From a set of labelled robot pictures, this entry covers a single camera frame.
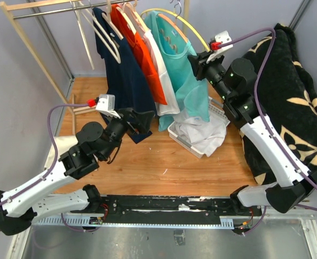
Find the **wooden clothes rack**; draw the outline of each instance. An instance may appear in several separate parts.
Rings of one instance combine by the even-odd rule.
[[[111,4],[119,4],[123,2],[132,2],[134,0],[118,0],[118,1],[111,1]],[[184,1],[184,18],[187,20],[188,14],[189,14],[189,2],[190,0],[185,0]],[[19,24],[18,20],[23,19],[23,18],[29,18],[29,17],[37,17],[37,16],[43,16],[43,15],[51,15],[54,13],[61,13],[61,12],[69,12],[69,11],[76,11],[76,10],[82,10],[82,9],[89,9],[93,7],[100,7],[100,6],[105,6],[107,5],[107,2],[104,3],[98,3],[98,4],[92,4],[92,5],[85,5],[85,6],[78,6],[78,7],[71,7],[67,9],[59,9],[59,10],[54,10],[54,11],[47,11],[47,12],[38,12],[38,13],[32,13],[29,15],[21,15],[21,16],[14,16],[12,12],[17,11],[17,10],[23,10],[23,9],[30,9],[30,8],[39,8],[43,6],[49,6],[49,5],[56,5],[56,4],[63,4],[63,3],[70,3],[70,0],[45,0],[45,1],[39,1],[39,2],[31,2],[31,3],[23,3],[23,4],[12,4],[12,5],[7,5],[5,2],[0,2],[0,8],[3,10],[5,13],[6,17],[10,21],[11,25],[23,41],[23,43],[26,45],[30,53],[33,55],[34,59],[48,78],[49,82],[57,92],[58,96],[61,98],[63,103],[68,104],[68,100],[66,99],[65,95],[61,91],[59,85],[57,82],[54,80],[52,74],[49,72],[47,66],[43,62],[41,56],[35,49],[34,45],[32,42],[29,40],[27,34],[25,33],[24,29],[22,26]],[[183,27],[183,32],[186,33],[186,27]],[[70,104],[75,103],[75,96],[71,96],[71,102]],[[68,111],[72,115],[72,133],[75,135],[76,134],[76,125],[77,125],[77,115],[84,114],[84,113],[89,113],[93,112],[95,110],[95,107],[79,107],[79,108],[72,108],[68,107]]]

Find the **hanger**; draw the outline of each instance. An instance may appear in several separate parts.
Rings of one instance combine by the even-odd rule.
[[[84,14],[84,12],[81,12],[82,15],[84,16],[84,18],[87,20],[87,22],[91,25],[91,27],[94,29],[95,33],[97,34],[97,36],[102,40],[102,42],[104,43],[104,45],[106,46],[106,48],[108,48],[108,50],[110,51],[110,53],[112,54],[112,56],[115,58],[115,60],[120,64],[121,63],[121,58],[120,58],[120,54],[119,54],[119,50],[118,48],[115,46],[115,43],[113,42],[113,40],[110,38],[110,36],[108,35],[108,33],[105,31],[105,29],[101,26],[101,24],[98,22],[98,20],[94,17],[94,15],[88,10],[88,9],[84,9],[83,11],[85,11],[87,14],[89,14],[89,16],[92,17],[92,20],[94,21],[94,23],[97,25],[97,27],[100,29],[100,31],[102,32],[102,34],[104,35],[104,37],[107,39],[108,42],[106,42],[106,40],[104,39],[104,37],[100,34],[100,32],[95,28],[95,26],[92,24],[91,21],[89,21],[88,17]]]
[[[144,32],[147,32],[150,29],[147,27],[147,25],[145,24],[143,19],[140,17],[140,15],[136,12],[136,6],[137,6],[137,0],[135,0],[134,5],[132,5],[130,2],[127,2],[122,5],[122,10],[125,12],[125,8],[128,7],[131,11],[132,17],[135,19],[138,25],[143,28]]]
[[[183,40],[187,43],[189,41],[189,39],[185,36],[185,34],[180,30],[180,28],[178,26],[176,26],[175,23],[173,23],[171,21],[171,19],[169,19],[166,15],[164,15],[163,13],[159,13],[158,16],[160,16],[161,18],[165,19],[167,23],[169,23],[175,30],[177,33],[179,33],[179,35],[183,38]]]
[[[75,3],[72,3],[71,0],[70,0],[70,3],[71,3],[71,6],[72,6],[72,9],[74,9],[76,7]],[[85,34],[84,34],[84,30],[83,30],[83,27],[82,27],[82,23],[81,23],[81,18],[79,16],[79,12],[76,11],[76,10],[73,10],[73,11],[74,11],[74,14],[76,15],[76,18],[77,18],[78,28],[79,28],[79,31],[81,33],[82,39],[83,39],[84,48],[85,48],[85,51],[87,52],[88,59],[89,59],[89,62],[90,62],[90,66],[92,66],[92,69],[94,70],[95,67],[94,67],[93,59],[92,59],[92,56],[90,55],[87,39],[86,39]]]
[[[115,32],[115,34],[119,37],[119,39],[122,40],[122,39],[124,39],[123,35],[120,33],[120,31],[117,29],[117,27],[112,23],[111,11],[112,11],[111,0],[107,0],[106,14],[103,13],[102,17],[108,23],[108,25],[112,28],[112,30]]]
[[[145,10],[141,13],[141,17],[148,12],[151,11],[160,11],[160,12],[166,12],[170,15],[173,15],[174,17],[176,17],[177,19],[181,20],[181,22],[183,22],[196,36],[197,38],[201,41],[201,43],[203,44],[204,48],[206,51],[210,51],[210,48],[208,46],[208,44],[205,42],[205,40],[202,38],[202,36],[197,32],[197,30],[195,28],[193,28],[193,26],[191,24],[189,24],[184,18],[182,18],[181,16],[177,15],[176,13],[173,13],[171,11],[168,11],[166,9],[162,9],[162,8],[150,8],[148,10]]]
[[[135,27],[133,26],[130,18],[128,18],[127,14],[119,6],[117,6],[116,9],[121,14],[121,16],[125,19],[128,27],[131,30],[131,32],[133,33],[133,35],[135,35],[137,31],[136,31]]]
[[[180,14],[181,14],[181,12],[182,12],[182,7],[181,7],[180,0],[177,0],[177,3],[174,5],[174,13],[175,13],[175,7],[176,7],[177,5],[180,6],[180,12],[179,12],[178,16],[175,17],[175,25],[176,25],[176,20],[177,20],[177,18],[180,16]]]

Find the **wooden leg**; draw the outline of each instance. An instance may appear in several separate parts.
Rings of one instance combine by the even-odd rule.
[[[189,21],[189,13],[190,13],[190,0],[184,0],[184,14],[183,18],[186,21]],[[182,32],[186,35],[187,33],[187,26],[183,23],[182,25]]]
[[[66,99],[65,95],[63,94],[63,92],[59,88],[57,82],[53,79],[52,75],[48,71],[48,69],[47,69],[46,65],[44,64],[43,60],[41,59],[41,56],[36,51],[34,45],[29,40],[28,36],[26,35],[26,33],[23,30],[23,28],[21,27],[21,25],[16,20],[13,19],[12,13],[10,11],[8,11],[7,5],[4,2],[0,2],[0,8],[3,10],[4,14],[8,18],[9,22],[11,23],[11,25],[13,26],[13,28],[15,29],[15,31],[17,32],[17,34],[19,35],[19,37],[21,38],[21,40],[23,41],[25,46],[28,48],[30,53],[33,55],[33,58],[38,63],[38,65],[40,66],[40,68],[42,69],[42,71],[44,72],[44,74],[46,75],[46,77],[48,78],[50,83],[52,84],[52,86],[55,89],[55,91],[57,92],[57,94],[60,96],[62,101],[67,104],[68,102],[67,102],[67,99]],[[73,109],[71,107],[68,107],[67,109],[70,112],[73,112]]]
[[[71,103],[74,104],[74,94],[72,94],[71,96]],[[77,128],[77,118],[76,118],[76,114],[72,111],[71,112],[71,116],[72,116],[72,135],[76,135],[76,128]]]
[[[93,111],[95,111],[95,109],[96,109],[96,106],[93,106],[93,107],[80,107],[80,108],[73,109],[73,112],[76,115],[80,115],[80,114],[93,112]]]

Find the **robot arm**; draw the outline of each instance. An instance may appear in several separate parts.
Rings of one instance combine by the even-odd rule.
[[[215,44],[219,44],[218,42],[230,41],[228,33],[225,38],[219,39],[217,35],[210,43],[211,49]],[[270,185],[239,188],[231,194],[234,207],[241,211],[250,206],[272,206],[277,211],[286,213],[313,190],[301,174],[305,174],[317,183],[317,171],[311,172],[295,157],[265,114],[264,119],[273,134],[267,130],[254,102],[253,87],[257,74],[252,63],[247,59],[238,58],[226,71],[222,66],[224,57],[221,56],[224,51],[222,48],[215,52],[202,52],[198,56],[189,56],[194,75],[197,80],[206,78],[221,96],[224,100],[225,115],[256,146],[277,180]],[[283,145],[285,152],[277,145],[273,136]],[[297,163],[301,171],[293,167],[287,156]]]
[[[94,212],[101,205],[101,197],[95,186],[69,194],[51,195],[58,188],[79,180],[99,168],[96,160],[111,163],[111,154],[120,148],[125,133],[147,133],[154,112],[137,113],[132,108],[114,110],[114,96],[102,94],[98,98],[96,110],[109,118],[104,129],[98,122],[87,123],[76,134],[78,143],[60,156],[52,172],[43,178],[43,171],[28,182],[8,192],[0,191],[0,230],[5,235],[24,231],[31,223],[58,213],[78,210]],[[11,199],[11,197],[42,179],[35,187]]]

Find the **white plastic basket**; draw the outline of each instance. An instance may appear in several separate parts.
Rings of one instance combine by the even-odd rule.
[[[220,104],[218,101],[212,99],[211,97],[209,97],[209,112],[212,112],[213,114],[215,114],[216,116],[218,116],[225,124],[225,126],[228,126],[228,124],[230,123],[230,121],[227,119],[226,115],[224,115],[224,111],[222,111],[220,108],[216,107],[215,104],[217,104],[220,107],[223,107],[222,104]],[[192,146],[191,143],[189,143],[188,141],[183,140],[180,136],[177,135],[176,132],[174,132],[173,130],[173,126],[176,122],[174,121],[171,125],[169,125],[168,127],[168,132],[169,132],[169,136],[174,139],[176,142],[178,142],[181,146],[183,146],[184,148],[186,148],[188,151],[190,151],[193,155],[195,155],[198,158],[202,158],[202,156],[204,155],[203,152],[199,151],[198,149],[196,149],[194,146]]]

